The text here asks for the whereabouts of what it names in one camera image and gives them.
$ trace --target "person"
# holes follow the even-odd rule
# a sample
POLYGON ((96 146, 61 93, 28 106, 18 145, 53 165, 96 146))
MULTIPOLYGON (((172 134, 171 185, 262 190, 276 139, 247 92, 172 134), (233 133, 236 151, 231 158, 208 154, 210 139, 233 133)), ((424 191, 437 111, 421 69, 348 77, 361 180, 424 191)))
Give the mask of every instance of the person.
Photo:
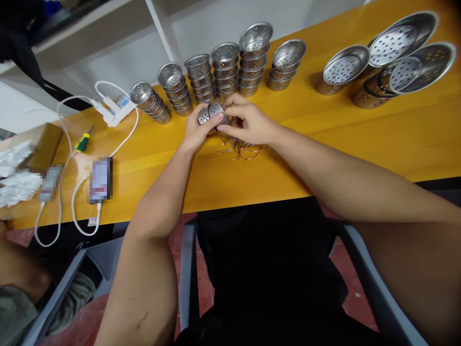
MULTIPOLYGON (((24 341, 68 263, 41 257, 30 247, 10 241, 7 230, 7 224, 0 221, 0 346, 15 346, 24 341)), ((46 334, 55 335, 66 329, 89 302, 101 280, 96 265, 84 257, 46 334)))
MULTIPOLYGON (((198 113, 206 106, 189 116, 182 143, 134 212, 95 345, 173 343, 178 293, 168 236, 182 211, 194 154, 215 126, 278 152, 327 208, 358 230, 387 287, 423 338, 431 345, 459 345, 458 207, 384 168, 281 126, 238 94, 223 105, 231 125, 219 125, 219 114, 199 126, 198 113)), ((324 243, 317 246, 322 229, 311 227, 310 212, 303 206, 277 212, 278 206, 231 209, 230 214, 243 215, 221 223, 225 229, 217 233, 198 234, 200 246, 211 248, 213 255, 206 262, 208 271, 214 266, 217 274, 210 278, 215 304, 175 344, 394 345, 341 308, 344 294, 325 259, 324 243), (307 227, 300 226, 300 213, 307 227)), ((202 228, 219 218, 200 213, 199 221, 202 228)))

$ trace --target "chair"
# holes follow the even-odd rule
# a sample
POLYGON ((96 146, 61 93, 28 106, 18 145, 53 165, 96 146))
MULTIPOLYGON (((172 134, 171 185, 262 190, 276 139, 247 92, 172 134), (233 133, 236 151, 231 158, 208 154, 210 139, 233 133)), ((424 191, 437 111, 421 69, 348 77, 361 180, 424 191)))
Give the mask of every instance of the chair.
POLYGON ((122 241, 123 237, 120 237, 103 244, 81 249, 77 253, 45 308, 33 322, 23 342, 23 346, 33 346, 37 340, 45 336, 85 256, 88 256, 96 264, 103 277, 93 298, 97 298, 110 291, 119 261, 122 241))
MULTIPOLYGON (((181 331, 200 318, 195 250, 197 231, 197 218, 186 223, 182 231, 179 286, 181 331)), ((340 237, 357 271, 380 332, 402 345, 426 346, 426 341, 405 316, 381 279, 359 233, 352 226, 346 225, 340 237)))

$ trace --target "black bag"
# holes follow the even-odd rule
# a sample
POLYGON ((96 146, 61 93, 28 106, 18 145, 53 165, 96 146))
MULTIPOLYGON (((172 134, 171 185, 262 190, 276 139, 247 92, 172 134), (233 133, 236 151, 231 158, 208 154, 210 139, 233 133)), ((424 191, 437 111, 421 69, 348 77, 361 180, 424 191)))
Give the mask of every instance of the black bag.
MULTIPOLYGON (((43 78, 30 47, 30 33, 39 28, 44 21, 43 0, 3 1, 0 9, 0 62, 13 60, 43 90, 57 101, 62 101, 73 95, 43 78)), ((88 102, 81 99, 72 99, 64 104, 77 111, 91 107, 88 102)))

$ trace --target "screwdriver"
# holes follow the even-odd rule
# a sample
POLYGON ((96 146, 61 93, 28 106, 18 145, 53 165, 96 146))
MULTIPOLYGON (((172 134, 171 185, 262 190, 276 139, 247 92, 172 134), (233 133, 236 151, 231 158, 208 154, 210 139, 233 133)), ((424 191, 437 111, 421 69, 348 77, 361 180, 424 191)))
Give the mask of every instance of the screwdriver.
POLYGON ((84 152, 86 150, 86 146, 90 141, 91 133, 93 132, 94 128, 95 126, 93 125, 87 133, 83 134, 82 139, 80 139, 80 142, 78 142, 78 144, 75 146, 76 152, 84 152))

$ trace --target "floor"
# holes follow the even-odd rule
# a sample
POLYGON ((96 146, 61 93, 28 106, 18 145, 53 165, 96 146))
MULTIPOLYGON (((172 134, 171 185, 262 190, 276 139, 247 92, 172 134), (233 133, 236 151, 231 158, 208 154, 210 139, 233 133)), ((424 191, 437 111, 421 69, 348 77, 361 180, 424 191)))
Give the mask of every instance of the floor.
MULTIPOLYGON (((183 214, 177 225, 175 226, 170 236, 170 248, 173 252, 176 273, 179 277, 181 273, 181 245, 182 245, 182 226, 188 222, 195 214, 183 214)), ((33 229, 8 232, 7 236, 10 240, 19 243, 23 246, 29 244, 33 237, 33 229)), ((206 271, 205 259, 197 244, 197 278, 199 288, 199 305, 200 313, 204 314, 210 307, 213 306, 214 289, 208 278, 206 271)), ((351 259, 344 247, 343 243, 337 238, 335 248, 331 255, 333 263, 336 265, 341 275, 343 276, 346 285, 349 289, 349 295, 343 305, 346 313, 368 326, 369 328, 378 331, 375 319, 371 312, 370 306, 366 299, 364 290, 360 280, 352 265, 351 259)), ((88 303, 76 316, 72 324, 58 335, 46 337, 39 341, 36 346, 93 346, 99 331, 99 325, 104 314, 107 299, 109 295, 101 296, 88 303)), ((176 334, 180 332, 179 311, 176 323, 176 334)))

